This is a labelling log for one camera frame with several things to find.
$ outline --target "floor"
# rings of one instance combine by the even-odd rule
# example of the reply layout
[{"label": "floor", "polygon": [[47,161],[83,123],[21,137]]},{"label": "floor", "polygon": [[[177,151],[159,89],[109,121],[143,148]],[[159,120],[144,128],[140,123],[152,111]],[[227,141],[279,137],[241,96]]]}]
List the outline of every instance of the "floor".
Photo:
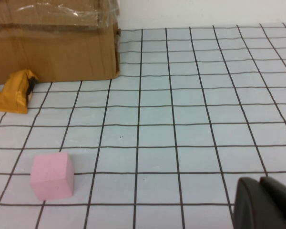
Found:
[{"label": "floor", "polygon": [[[240,177],[286,185],[286,24],[122,31],[120,51],[119,78],[0,113],[0,229],[232,229]],[[59,151],[74,196],[40,202],[32,160]]]}]

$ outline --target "white grid surface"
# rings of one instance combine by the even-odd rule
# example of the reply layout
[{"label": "white grid surface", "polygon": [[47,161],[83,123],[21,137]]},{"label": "white grid surface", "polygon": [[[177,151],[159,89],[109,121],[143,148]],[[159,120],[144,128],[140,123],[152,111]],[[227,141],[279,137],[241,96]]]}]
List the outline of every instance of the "white grid surface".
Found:
[{"label": "white grid surface", "polygon": [[[286,185],[286,24],[122,31],[121,76],[43,83],[0,113],[0,229],[232,229],[237,180]],[[74,196],[40,202],[34,156]]]}]

